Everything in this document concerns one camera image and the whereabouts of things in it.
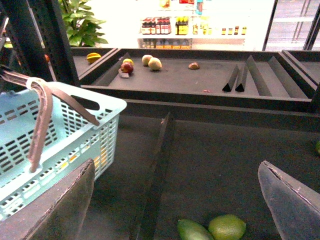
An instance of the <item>glass door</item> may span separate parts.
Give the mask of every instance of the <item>glass door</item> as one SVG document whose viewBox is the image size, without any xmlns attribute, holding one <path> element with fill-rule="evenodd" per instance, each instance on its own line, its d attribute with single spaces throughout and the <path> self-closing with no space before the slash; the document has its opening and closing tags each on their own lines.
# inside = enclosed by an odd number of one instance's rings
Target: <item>glass door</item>
<svg viewBox="0 0 320 240">
<path fill-rule="evenodd" d="M 266 51 L 303 50 L 320 0 L 275 0 Z"/>
</svg>

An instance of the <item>white wall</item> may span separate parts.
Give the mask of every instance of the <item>white wall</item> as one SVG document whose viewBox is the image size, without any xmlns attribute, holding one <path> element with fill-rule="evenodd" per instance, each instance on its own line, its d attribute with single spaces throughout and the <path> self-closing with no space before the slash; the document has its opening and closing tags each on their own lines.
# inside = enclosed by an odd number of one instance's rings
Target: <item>white wall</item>
<svg viewBox="0 0 320 240">
<path fill-rule="evenodd" d="M 89 1 L 88 5 L 92 7 L 95 17 L 106 20 L 100 31 L 105 33 L 103 37 L 109 44 L 102 47 L 138 48 L 140 18 L 151 14 L 158 2 L 159 0 Z M 217 22 L 247 22 L 247 36 L 242 49 L 262 50 L 274 0 L 212 0 L 204 4 L 207 7 L 210 5 L 210 15 Z"/>
</svg>

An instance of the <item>small fruit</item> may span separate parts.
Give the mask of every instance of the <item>small fruit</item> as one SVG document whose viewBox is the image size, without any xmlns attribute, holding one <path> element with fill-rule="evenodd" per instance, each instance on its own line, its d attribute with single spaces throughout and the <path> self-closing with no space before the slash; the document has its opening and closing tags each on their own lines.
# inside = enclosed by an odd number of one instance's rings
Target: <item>small fruit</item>
<svg viewBox="0 0 320 240">
<path fill-rule="evenodd" d="M 134 71 L 134 66 L 130 62 L 124 62 L 121 64 L 120 69 L 125 74 L 131 74 Z"/>
<path fill-rule="evenodd" d="M 246 223 L 235 215 L 227 214 L 211 220 L 208 230 L 215 240 L 239 240 L 245 234 Z"/>
<path fill-rule="evenodd" d="M 101 55 L 99 53 L 96 53 L 96 52 L 92 52 L 92 53 L 89 53 L 87 56 L 86 56 L 86 60 L 90 63 L 90 64 L 93 64 L 95 61 L 97 61 L 98 59 L 101 58 Z"/>
<path fill-rule="evenodd" d="M 132 66 L 134 66 L 134 61 L 132 61 L 130 58 L 126 58 L 125 60 L 122 61 L 122 63 L 131 63 Z"/>
<path fill-rule="evenodd" d="M 199 64 L 197 62 L 193 62 L 193 63 L 190 63 L 189 66 L 188 66 L 189 69 L 191 70 L 197 70 L 200 68 Z"/>
<path fill-rule="evenodd" d="M 192 220 L 179 220 L 177 228 L 182 240 L 214 240 L 202 225 Z"/>
<path fill-rule="evenodd" d="M 148 63 L 148 66 L 151 68 L 151 70 L 158 71 L 162 68 L 162 63 L 158 58 L 152 57 Z"/>
<path fill-rule="evenodd" d="M 144 55 L 144 56 L 142 57 L 142 64 L 143 64 L 143 66 L 147 67 L 147 66 L 148 66 L 148 63 L 149 63 L 149 61 L 150 61 L 151 58 L 152 58 L 151 55 Z"/>
<path fill-rule="evenodd" d="M 44 57 L 45 57 L 45 60 L 46 60 L 47 63 L 50 62 L 50 58 L 49 58 L 49 56 L 47 54 L 45 54 Z"/>
<path fill-rule="evenodd" d="M 317 151 L 318 154 L 320 154 L 320 141 L 316 142 L 315 150 Z"/>
</svg>

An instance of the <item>black display tray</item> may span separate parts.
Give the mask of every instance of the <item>black display tray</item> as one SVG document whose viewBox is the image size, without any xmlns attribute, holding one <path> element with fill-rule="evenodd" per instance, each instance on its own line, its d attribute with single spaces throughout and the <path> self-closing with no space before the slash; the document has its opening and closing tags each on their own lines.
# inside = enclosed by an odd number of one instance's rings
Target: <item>black display tray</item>
<svg viewBox="0 0 320 240">
<path fill-rule="evenodd" d="M 170 118 L 161 124 L 165 115 L 126 114 L 114 163 L 95 183 L 78 240 L 178 240 L 179 218 L 207 226 L 226 213 L 247 223 L 244 240 L 280 240 L 260 189 L 259 164 L 268 160 L 320 187 L 318 133 Z"/>
<path fill-rule="evenodd" d="M 163 69 L 143 67 L 145 54 L 158 57 Z M 130 78 L 118 75 L 124 58 L 135 62 Z M 122 99 L 314 112 L 317 86 L 297 67 L 286 68 L 288 61 L 279 52 L 117 49 L 81 79 L 81 86 Z M 200 69 L 188 69 L 192 62 Z M 244 91 L 236 91 L 243 82 Z M 223 91 L 230 83 L 230 92 Z"/>
</svg>

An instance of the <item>avocado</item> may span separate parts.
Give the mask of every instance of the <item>avocado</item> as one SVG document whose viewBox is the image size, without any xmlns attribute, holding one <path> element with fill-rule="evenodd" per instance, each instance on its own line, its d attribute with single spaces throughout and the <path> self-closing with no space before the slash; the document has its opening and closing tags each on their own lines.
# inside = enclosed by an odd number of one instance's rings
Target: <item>avocado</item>
<svg viewBox="0 0 320 240">
<path fill-rule="evenodd" d="M 192 220 L 179 220 L 177 228 L 182 240 L 214 240 L 202 225 Z"/>
</svg>

